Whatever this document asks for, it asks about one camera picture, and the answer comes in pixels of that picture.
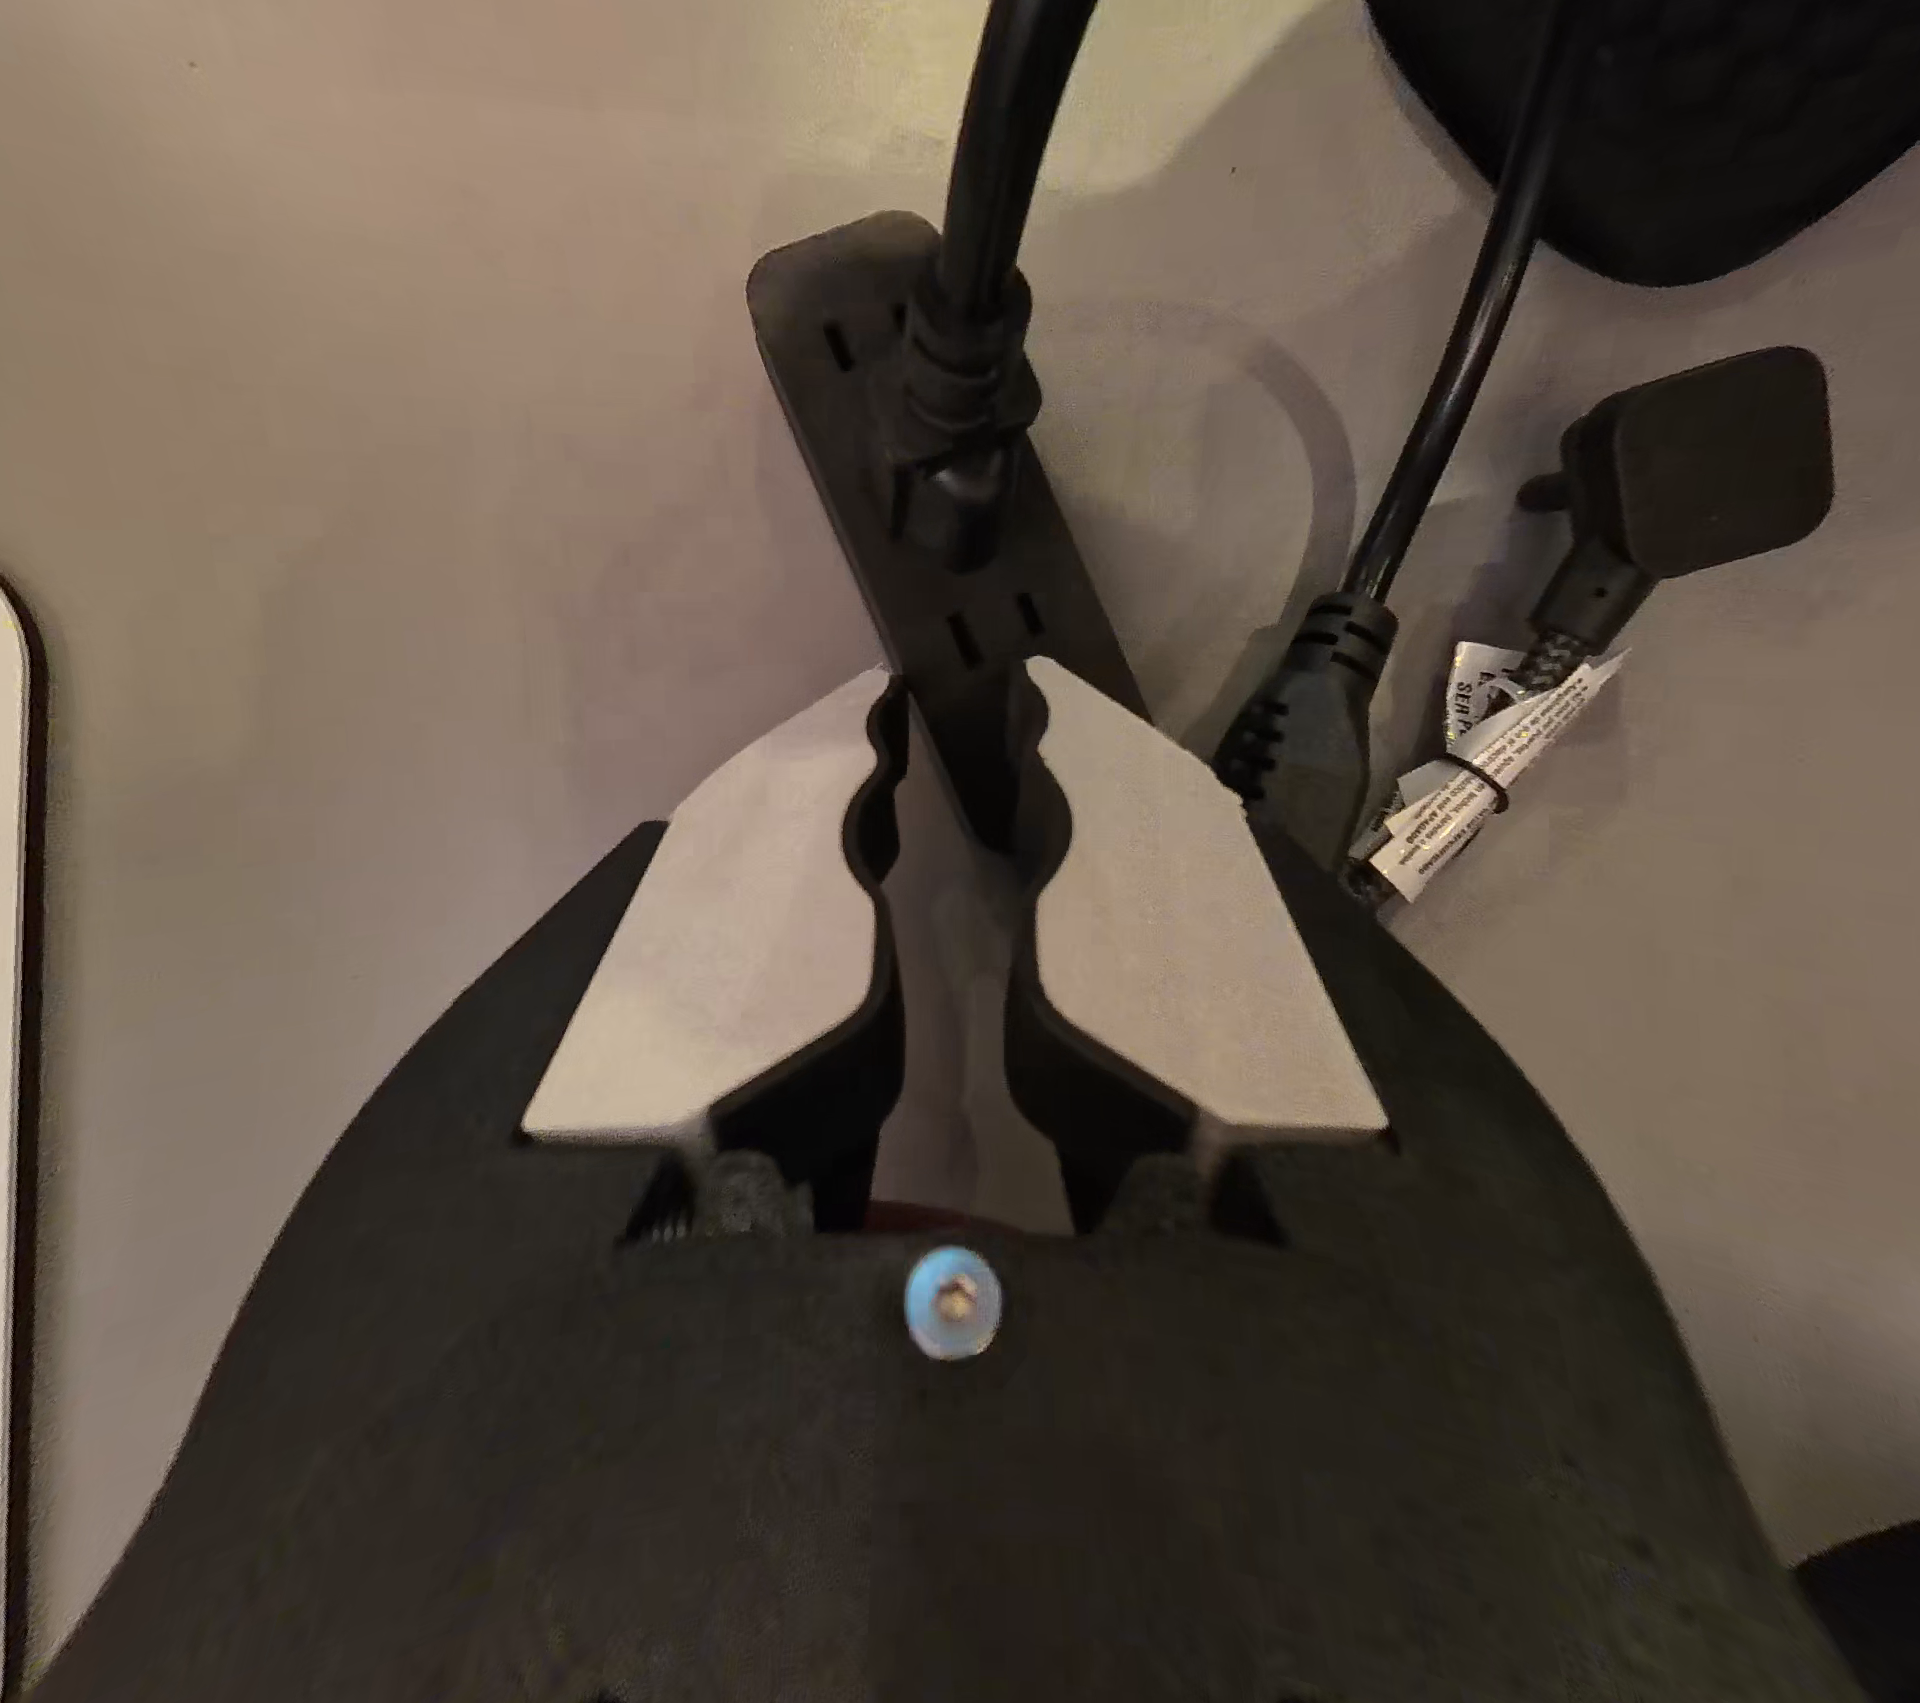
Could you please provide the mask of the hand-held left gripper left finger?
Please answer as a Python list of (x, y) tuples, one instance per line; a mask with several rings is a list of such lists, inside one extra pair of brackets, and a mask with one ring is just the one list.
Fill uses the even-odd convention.
[(883, 879), (905, 687), (868, 668), (673, 812), (522, 1112), (554, 1147), (753, 1151), (819, 1208), (869, 1203), (905, 1084)]

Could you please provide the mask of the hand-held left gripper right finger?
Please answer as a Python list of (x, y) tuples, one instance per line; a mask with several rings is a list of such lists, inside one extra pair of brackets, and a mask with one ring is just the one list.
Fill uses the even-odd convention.
[(1137, 1163), (1214, 1185), (1273, 1147), (1363, 1148), (1392, 1115), (1244, 802), (1053, 657), (1011, 676), (1007, 1089), (1071, 1208)]

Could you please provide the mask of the black power strip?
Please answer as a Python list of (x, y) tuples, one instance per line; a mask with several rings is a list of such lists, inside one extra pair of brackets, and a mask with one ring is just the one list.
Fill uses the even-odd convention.
[(1141, 719), (1151, 709), (1030, 439), (1019, 443), (1011, 516), (987, 564), (950, 569), (886, 530), (875, 483), (879, 397), (898, 395), (905, 305), (937, 243), (937, 227), (917, 214), (874, 214), (762, 254), (747, 279), (747, 307), (942, 781), (974, 839), (1011, 853), (1016, 663), (1053, 657), (1120, 708)]

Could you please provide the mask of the black ribbed power plug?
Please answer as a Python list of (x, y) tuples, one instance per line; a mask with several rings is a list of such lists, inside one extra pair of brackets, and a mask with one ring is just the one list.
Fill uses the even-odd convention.
[(1519, 299), (1599, 9), (1548, 0), (1474, 275), (1403, 451), (1343, 587), (1308, 606), (1214, 757), (1256, 834), (1292, 837), (1330, 872), (1348, 863), (1371, 790), (1375, 696), (1399, 634), (1389, 593)]

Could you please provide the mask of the white rounded pad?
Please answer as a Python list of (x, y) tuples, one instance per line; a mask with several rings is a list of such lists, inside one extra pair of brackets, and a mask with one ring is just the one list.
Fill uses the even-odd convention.
[(31, 1665), (31, 1520), (51, 680), (26, 594), (3, 584), (3, 1696)]

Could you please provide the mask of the black dimpled round pad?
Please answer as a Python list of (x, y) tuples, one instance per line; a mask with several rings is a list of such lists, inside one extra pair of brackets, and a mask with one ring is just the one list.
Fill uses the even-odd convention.
[[(1496, 180), (1550, 0), (1367, 0), (1408, 88)], [(1917, 0), (1602, 0), (1544, 239), (1647, 287), (1744, 268), (1917, 140)]]

